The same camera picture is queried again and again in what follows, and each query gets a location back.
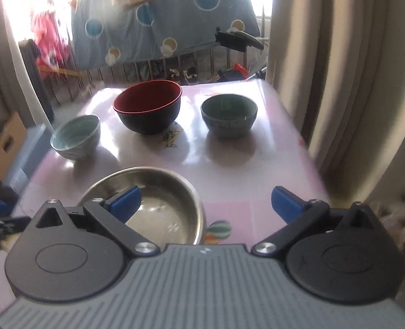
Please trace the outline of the stainless steel bowl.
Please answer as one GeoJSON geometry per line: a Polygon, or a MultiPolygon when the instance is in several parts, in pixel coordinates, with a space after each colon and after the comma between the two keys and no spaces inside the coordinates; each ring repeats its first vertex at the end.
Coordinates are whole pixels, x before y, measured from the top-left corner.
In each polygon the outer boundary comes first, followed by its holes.
{"type": "Polygon", "coordinates": [[[205,212],[193,185],[180,174],[139,166],[112,173],[94,183],[78,205],[91,198],[108,199],[126,188],[141,190],[141,205],[126,225],[159,247],[204,242],[205,212]]]}

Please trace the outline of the marbled grey green bowl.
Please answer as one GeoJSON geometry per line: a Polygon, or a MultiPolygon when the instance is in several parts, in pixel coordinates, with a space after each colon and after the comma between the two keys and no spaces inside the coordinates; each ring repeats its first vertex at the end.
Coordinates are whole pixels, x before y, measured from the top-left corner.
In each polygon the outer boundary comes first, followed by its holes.
{"type": "Polygon", "coordinates": [[[67,160],[83,160],[95,153],[100,141],[100,118],[95,114],[73,118],[60,126],[50,146],[67,160]]]}

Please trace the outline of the red and black bowl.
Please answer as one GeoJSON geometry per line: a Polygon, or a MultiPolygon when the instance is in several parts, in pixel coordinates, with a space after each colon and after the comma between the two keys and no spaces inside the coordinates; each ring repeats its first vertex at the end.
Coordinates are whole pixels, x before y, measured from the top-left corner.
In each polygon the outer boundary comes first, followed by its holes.
{"type": "Polygon", "coordinates": [[[170,80],[130,86],[117,96],[113,108],[121,122],[138,134],[158,134],[178,117],[182,87],[170,80]]]}

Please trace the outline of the small dark green bowl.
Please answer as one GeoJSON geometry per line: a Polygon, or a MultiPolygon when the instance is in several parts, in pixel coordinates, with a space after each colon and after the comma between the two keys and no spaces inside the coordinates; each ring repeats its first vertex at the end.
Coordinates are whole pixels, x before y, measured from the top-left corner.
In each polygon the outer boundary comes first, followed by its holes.
{"type": "Polygon", "coordinates": [[[201,105],[202,119],[209,131],[221,139],[237,139],[250,132],[257,119],[258,107],[238,94],[211,96],[201,105]]]}

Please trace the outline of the cardboard box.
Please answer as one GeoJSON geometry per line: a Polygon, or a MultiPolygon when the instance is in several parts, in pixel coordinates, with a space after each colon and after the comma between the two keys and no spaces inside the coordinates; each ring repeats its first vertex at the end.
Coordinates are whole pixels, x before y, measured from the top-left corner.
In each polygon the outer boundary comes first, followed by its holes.
{"type": "Polygon", "coordinates": [[[17,112],[11,114],[0,131],[0,183],[8,174],[26,139],[27,131],[17,112]]]}

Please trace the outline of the pink patterned tablecloth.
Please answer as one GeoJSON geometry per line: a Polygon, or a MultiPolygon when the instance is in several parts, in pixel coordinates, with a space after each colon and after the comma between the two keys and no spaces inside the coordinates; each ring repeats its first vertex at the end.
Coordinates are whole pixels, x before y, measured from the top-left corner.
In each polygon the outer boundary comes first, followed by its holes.
{"type": "MultiPolygon", "coordinates": [[[[291,124],[276,91],[263,81],[207,84],[186,87],[176,120],[176,135],[167,146],[161,135],[142,137],[126,129],[112,108],[117,92],[98,93],[87,111],[98,113],[104,121],[101,145],[105,158],[90,166],[76,168],[73,163],[50,152],[35,171],[19,208],[32,213],[44,200],[58,198],[63,203],[78,200],[100,178],[120,168],[159,166],[184,176],[202,198],[208,222],[226,220],[232,227],[232,244],[254,244],[283,226],[271,208],[271,191],[281,185],[305,199],[325,198],[326,191],[306,146],[291,124]],[[251,133],[238,140],[218,140],[210,136],[200,112],[201,104],[218,93],[238,93],[252,99],[258,107],[251,133]]],[[[219,314],[226,310],[229,328],[255,328],[257,320],[270,315],[279,320],[286,312],[282,292],[288,284],[278,284],[262,267],[252,274],[253,288],[267,290],[269,299],[255,300],[252,290],[236,290],[223,296],[219,289],[204,289],[193,283],[174,265],[173,277],[162,284],[159,293],[136,303],[148,279],[137,273],[134,286],[124,286],[109,305],[95,305],[89,318],[105,312],[112,323],[124,324],[124,314],[161,305],[170,318],[189,312],[206,328],[220,326],[219,314]]]]}

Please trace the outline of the grey storage box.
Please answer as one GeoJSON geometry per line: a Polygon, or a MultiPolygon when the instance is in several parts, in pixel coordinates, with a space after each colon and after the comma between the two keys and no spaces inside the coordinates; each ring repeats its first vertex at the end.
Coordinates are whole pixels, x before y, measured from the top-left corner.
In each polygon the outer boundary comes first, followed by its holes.
{"type": "Polygon", "coordinates": [[[27,129],[26,139],[17,153],[3,185],[10,187],[18,196],[26,189],[36,168],[50,150],[51,132],[42,125],[27,129]]]}

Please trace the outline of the pink hanging clothes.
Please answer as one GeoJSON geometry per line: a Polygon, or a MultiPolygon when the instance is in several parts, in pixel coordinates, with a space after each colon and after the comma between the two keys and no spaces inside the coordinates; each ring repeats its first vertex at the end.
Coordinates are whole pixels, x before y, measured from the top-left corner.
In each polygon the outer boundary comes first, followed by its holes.
{"type": "Polygon", "coordinates": [[[54,12],[34,13],[31,17],[31,32],[39,50],[36,65],[43,77],[63,68],[70,56],[67,43],[60,37],[54,12]]]}

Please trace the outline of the metal balcony railing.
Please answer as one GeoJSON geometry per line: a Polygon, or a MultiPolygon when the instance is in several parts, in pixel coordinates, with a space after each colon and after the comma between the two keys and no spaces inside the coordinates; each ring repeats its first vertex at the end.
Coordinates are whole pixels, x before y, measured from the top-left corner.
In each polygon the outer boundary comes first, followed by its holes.
{"type": "Polygon", "coordinates": [[[72,45],[69,53],[55,65],[44,56],[31,39],[19,43],[21,56],[32,87],[45,110],[82,103],[105,87],[122,87],[156,79],[170,79],[181,84],[214,83],[266,76],[268,46],[263,50],[248,46],[245,52],[215,46],[166,59],[138,63],[116,61],[112,66],[80,70],[75,63],[72,45]]]}

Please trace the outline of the beige curtain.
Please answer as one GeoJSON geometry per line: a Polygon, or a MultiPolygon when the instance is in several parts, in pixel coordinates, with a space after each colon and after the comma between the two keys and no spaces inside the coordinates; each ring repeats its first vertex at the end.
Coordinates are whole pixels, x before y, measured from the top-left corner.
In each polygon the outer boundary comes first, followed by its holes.
{"type": "Polygon", "coordinates": [[[405,195],[405,0],[273,0],[266,79],[333,200],[405,195]]]}

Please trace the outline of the black bicycle seat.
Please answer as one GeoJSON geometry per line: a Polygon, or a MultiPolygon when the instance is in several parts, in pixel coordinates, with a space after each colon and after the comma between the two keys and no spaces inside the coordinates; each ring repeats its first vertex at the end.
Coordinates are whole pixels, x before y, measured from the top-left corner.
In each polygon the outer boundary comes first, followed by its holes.
{"type": "Polygon", "coordinates": [[[256,37],[241,30],[221,31],[216,28],[215,40],[222,47],[245,53],[247,47],[264,50],[264,44],[256,37]]]}

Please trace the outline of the blue polka dot bedsheet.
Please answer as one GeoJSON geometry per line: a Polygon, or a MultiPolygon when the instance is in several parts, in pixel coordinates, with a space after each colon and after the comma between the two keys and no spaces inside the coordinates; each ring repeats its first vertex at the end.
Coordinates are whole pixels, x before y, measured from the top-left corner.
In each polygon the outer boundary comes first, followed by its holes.
{"type": "Polygon", "coordinates": [[[217,30],[260,36],[251,0],[151,0],[137,7],[77,0],[71,25],[81,70],[191,53],[214,46],[217,30]]]}

